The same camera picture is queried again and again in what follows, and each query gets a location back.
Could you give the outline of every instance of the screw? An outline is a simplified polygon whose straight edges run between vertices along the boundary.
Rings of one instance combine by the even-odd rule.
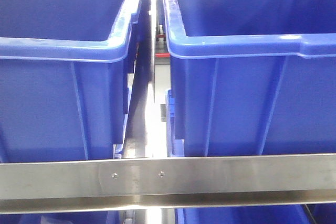
[[[163,171],[160,171],[159,172],[159,177],[162,178],[164,176],[164,172]]]

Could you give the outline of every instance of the stainless steel rail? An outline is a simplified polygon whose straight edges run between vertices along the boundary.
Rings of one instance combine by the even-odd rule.
[[[0,164],[0,174],[0,212],[11,213],[336,201],[336,154]]]

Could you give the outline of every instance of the red object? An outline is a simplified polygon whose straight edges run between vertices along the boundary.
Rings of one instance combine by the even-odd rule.
[[[170,54],[168,52],[158,52],[155,54],[157,58],[169,58]]]

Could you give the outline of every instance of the bin rim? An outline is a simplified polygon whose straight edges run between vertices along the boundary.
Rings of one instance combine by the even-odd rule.
[[[336,57],[336,34],[187,36],[177,0],[163,0],[163,3],[167,47],[172,57]]]
[[[0,37],[0,59],[113,63],[128,54],[132,25],[138,22],[141,0],[123,0],[104,41]]]

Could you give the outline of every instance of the metal shelf frame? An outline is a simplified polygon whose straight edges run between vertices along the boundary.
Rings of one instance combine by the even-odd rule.
[[[151,39],[139,47],[123,159],[0,164],[0,213],[336,202],[333,153],[167,158],[148,151],[163,141],[155,131],[153,95],[156,0],[150,16]]]

